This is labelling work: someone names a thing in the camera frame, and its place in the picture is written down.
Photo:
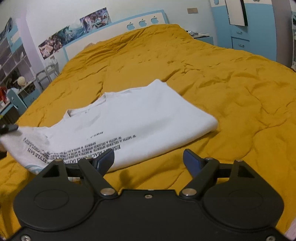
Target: anime poster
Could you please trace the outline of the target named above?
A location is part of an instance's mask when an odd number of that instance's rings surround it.
[[[66,26],[39,45],[43,59],[48,58],[73,40],[109,23],[111,20],[108,11],[103,8],[81,18],[78,23]]]
[[[4,30],[0,33],[0,41],[5,38],[5,35],[12,29],[12,18],[10,17]]]
[[[80,22],[84,28],[84,33],[87,34],[94,29],[101,28],[111,23],[111,20],[107,8],[103,8],[81,18]]]

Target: yarn ball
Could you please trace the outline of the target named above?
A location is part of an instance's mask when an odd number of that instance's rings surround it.
[[[25,86],[25,85],[26,85],[26,79],[25,79],[25,77],[23,77],[23,76],[19,77],[19,78],[17,79],[17,84],[18,84],[19,86]]]

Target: headboard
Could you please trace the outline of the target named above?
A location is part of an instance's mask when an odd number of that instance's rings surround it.
[[[115,23],[110,23],[65,45],[63,47],[64,54],[66,60],[69,61],[90,43],[96,44],[99,41],[105,41],[128,31],[148,27],[153,24],[167,23],[168,21],[163,10],[126,18]]]

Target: blue apple decal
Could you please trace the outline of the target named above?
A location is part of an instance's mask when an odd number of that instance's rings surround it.
[[[147,23],[144,19],[139,22],[140,27],[146,27]]]
[[[152,24],[158,24],[159,21],[158,21],[158,19],[154,16],[154,18],[151,18],[151,23],[152,23]]]
[[[128,30],[134,30],[135,26],[133,25],[133,23],[130,22],[129,25],[126,26]]]

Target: yellow bedspread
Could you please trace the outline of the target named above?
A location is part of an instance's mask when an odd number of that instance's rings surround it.
[[[276,62],[244,51],[192,39],[177,25],[156,25],[91,46],[19,119],[20,126],[52,126],[69,108],[95,101],[105,91],[166,81],[190,103],[215,116],[218,130],[138,165],[109,173],[123,188],[175,189],[191,176],[182,162],[185,148],[201,157],[231,163],[244,159],[284,199],[277,228],[296,217],[296,75]],[[12,209],[17,192],[33,177],[8,154],[0,161],[0,234],[19,229]]]

